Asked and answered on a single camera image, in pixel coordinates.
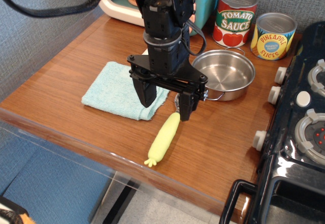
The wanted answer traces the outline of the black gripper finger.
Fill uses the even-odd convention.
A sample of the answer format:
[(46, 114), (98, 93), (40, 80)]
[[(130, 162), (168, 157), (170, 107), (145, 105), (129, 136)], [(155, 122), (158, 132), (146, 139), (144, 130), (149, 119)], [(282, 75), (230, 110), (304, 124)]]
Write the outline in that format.
[(156, 99), (156, 85), (133, 78), (133, 85), (141, 104), (148, 108)]
[(184, 91), (179, 95), (180, 120), (188, 121), (193, 111), (197, 109), (200, 96), (195, 91)]

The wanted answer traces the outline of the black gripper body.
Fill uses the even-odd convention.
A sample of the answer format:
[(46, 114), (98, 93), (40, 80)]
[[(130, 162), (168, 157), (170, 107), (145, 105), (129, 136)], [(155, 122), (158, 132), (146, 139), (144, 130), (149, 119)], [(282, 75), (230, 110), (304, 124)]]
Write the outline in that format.
[(208, 78), (189, 62), (189, 41), (148, 44), (148, 55), (130, 55), (130, 76), (150, 84), (183, 93), (195, 91), (204, 101)]

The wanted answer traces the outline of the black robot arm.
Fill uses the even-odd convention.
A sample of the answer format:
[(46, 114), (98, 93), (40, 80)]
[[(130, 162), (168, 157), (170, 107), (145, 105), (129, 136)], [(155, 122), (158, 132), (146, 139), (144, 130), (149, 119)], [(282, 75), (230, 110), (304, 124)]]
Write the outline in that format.
[(144, 20), (143, 39), (147, 55), (130, 55), (130, 76), (144, 107), (156, 99), (156, 88), (179, 93), (181, 121), (188, 121), (198, 102), (206, 96), (208, 78), (189, 62), (189, 30), (202, 35), (190, 21), (195, 0), (136, 0)]

